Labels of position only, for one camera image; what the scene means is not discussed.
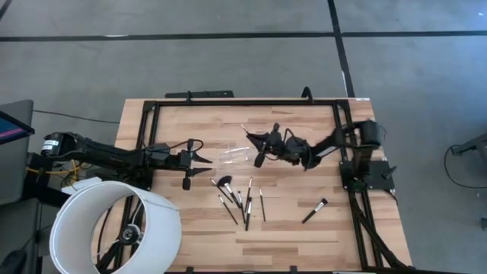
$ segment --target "wooden table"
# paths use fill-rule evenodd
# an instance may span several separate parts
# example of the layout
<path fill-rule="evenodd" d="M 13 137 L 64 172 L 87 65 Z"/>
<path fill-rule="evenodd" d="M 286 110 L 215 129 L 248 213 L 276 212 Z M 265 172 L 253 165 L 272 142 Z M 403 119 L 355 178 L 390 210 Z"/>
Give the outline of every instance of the wooden table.
<path fill-rule="evenodd" d="M 117 147 L 135 147 L 143 102 L 143 99 L 126 101 Z M 351 99 L 350 106 L 354 121 L 374 118 L 369 100 Z M 151 114 L 148 121 L 145 136 L 151 126 Z M 341 187 L 338 152 L 306 172 L 303 167 L 292 167 L 284 161 L 266 160 L 260 169 L 253 166 L 253 159 L 239 164 L 218 163 L 222 145 L 251 146 L 240 124 L 251 132 L 268 132 L 275 122 L 281 124 L 282 131 L 289 127 L 311 145 L 335 128 L 332 109 L 325 106 L 161 108 L 156 142 L 174 145 L 188 138 L 201 139 L 205 147 L 199 154 L 214 161 L 214 164 L 202 164 L 214 170 L 194 177 L 190 191 L 181 188 L 183 175 L 180 172 L 157 171 L 154 175 L 151 191 L 180 207 L 183 224 L 181 248 L 170 271 L 184 271 L 187 266 L 194 266 L 195 271 L 285 271 L 290 265 L 298 266 L 301 271 L 360 269 L 349 199 Z M 374 158 L 383 156 L 382 151 L 374 153 Z M 239 225 L 231 220 L 218 199 L 219 192 L 208 179 L 217 180 L 227 174 L 233 176 L 232 188 L 235 192 L 241 190 L 243 199 L 249 179 L 253 177 L 251 196 L 255 199 L 249 231 L 245 231 L 240 210 L 228 202 Z M 263 221 L 259 187 L 264 196 L 266 222 Z M 400 260 L 411 264 L 395 201 L 379 190 L 370 191 L 369 196 L 379 235 Z M 305 225 L 301 224 L 323 197 L 329 204 Z M 107 222 L 102 250 L 118 235 L 122 211 L 123 202 L 118 202 Z M 369 264 L 373 265 L 366 233 L 364 239 Z"/>

